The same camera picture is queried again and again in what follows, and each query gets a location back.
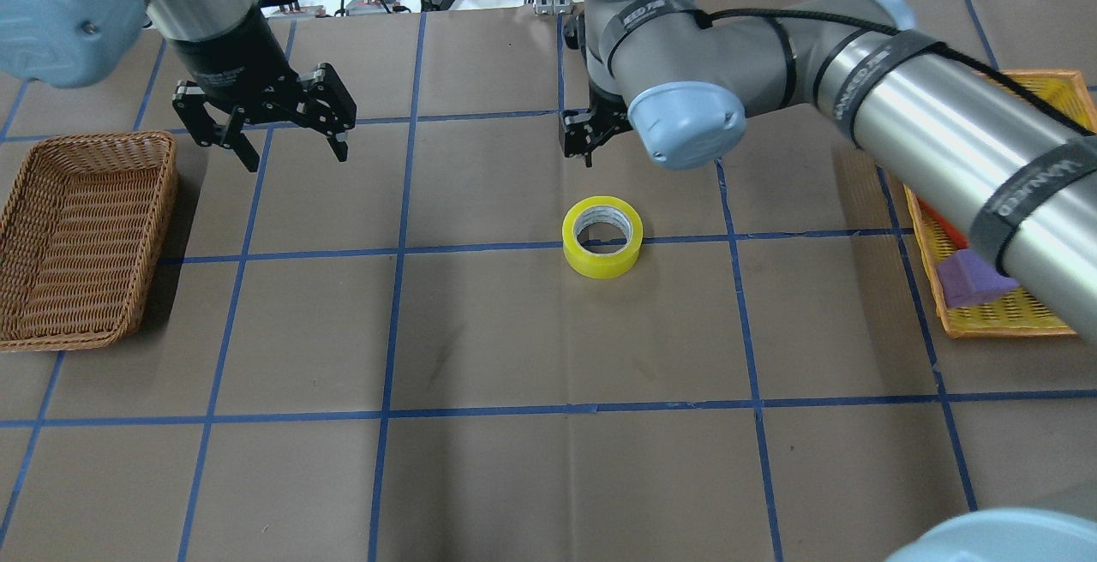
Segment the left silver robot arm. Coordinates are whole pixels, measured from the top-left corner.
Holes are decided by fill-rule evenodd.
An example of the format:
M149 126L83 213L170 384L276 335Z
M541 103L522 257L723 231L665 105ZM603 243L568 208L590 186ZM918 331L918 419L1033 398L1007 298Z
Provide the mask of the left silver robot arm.
M87 88L113 74L152 24L188 77L172 106L192 140L219 146L249 171L260 156L248 125L291 123L321 134L346 161L357 102L330 63L290 66L263 8L295 0L1 0L3 72L54 88Z

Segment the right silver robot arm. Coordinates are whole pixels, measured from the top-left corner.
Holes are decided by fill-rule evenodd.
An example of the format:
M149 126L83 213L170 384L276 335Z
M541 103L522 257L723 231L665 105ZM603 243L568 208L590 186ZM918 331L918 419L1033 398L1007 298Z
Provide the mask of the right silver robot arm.
M904 0L814 0L709 13L694 0L584 0L586 111L561 151L620 133L689 170L740 143L749 117L807 105L1094 342L1094 133L915 27Z

